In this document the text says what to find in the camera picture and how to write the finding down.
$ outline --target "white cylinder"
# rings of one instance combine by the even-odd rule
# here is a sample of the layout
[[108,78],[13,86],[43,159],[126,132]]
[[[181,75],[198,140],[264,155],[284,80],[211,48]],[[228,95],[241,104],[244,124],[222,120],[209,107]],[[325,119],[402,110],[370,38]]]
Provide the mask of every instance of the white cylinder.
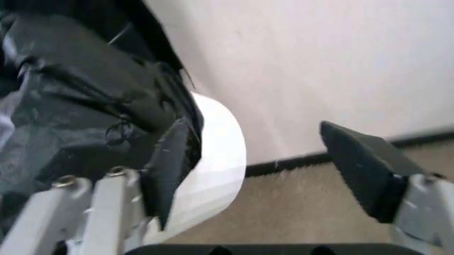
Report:
[[220,213],[235,199],[245,177],[246,145],[237,120],[218,101],[193,96],[204,117],[202,157],[176,190],[165,231],[154,218],[144,244],[163,242]]

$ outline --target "screw head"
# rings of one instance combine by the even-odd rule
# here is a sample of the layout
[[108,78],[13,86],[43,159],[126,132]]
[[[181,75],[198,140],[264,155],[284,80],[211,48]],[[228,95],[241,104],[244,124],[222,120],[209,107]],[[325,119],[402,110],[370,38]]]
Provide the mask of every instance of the screw head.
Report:
[[54,188],[65,188],[68,186],[75,185],[77,182],[77,177],[74,175],[65,175],[58,178],[55,182],[52,183]]
[[109,172],[107,172],[108,177],[116,177],[116,176],[122,176],[125,175],[128,172],[127,167],[125,166],[115,166],[112,167]]

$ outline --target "trash bag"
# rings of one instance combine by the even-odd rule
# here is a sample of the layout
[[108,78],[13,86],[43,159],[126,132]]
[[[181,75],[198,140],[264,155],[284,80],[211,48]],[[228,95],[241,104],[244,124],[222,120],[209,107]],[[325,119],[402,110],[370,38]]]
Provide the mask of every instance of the trash bag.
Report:
[[0,0],[0,10],[67,16],[129,54],[165,62],[174,70],[183,68],[142,0]]
[[163,228],[201,155],[203,120],[168,64],[131,57],[74,19],[0,13],[0,227],[64,175],[140,169]]

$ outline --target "black baseboard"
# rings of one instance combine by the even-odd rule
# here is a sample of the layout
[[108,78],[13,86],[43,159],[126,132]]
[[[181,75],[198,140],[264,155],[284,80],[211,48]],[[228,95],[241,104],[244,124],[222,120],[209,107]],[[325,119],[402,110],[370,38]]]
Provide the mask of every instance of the black baseboard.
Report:
[[[454,131],[438,134],[425,135],[421,137],[406,138],[391,142],[397,148],[408,148],[424,145],[432,142],[454,140]],[[282,158],[270,162],[249,165],[246,167],[246,178],[267,174],[274,174],[283,170],[293,170],[298,167],[331,162],[330,156],[325,152],[311,154],[302,157]]]

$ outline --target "carpeted floor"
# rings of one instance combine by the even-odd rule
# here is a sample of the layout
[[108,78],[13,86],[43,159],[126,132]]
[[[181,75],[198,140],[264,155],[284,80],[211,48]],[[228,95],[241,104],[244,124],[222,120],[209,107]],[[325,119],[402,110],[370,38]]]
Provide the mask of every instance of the carpeted floor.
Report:
[[[454,180],[454,141],[405,153]],[[388,226],[363,213],[334,166],[323,164],[246,179],[228,209],[167,243],[389,241]]]

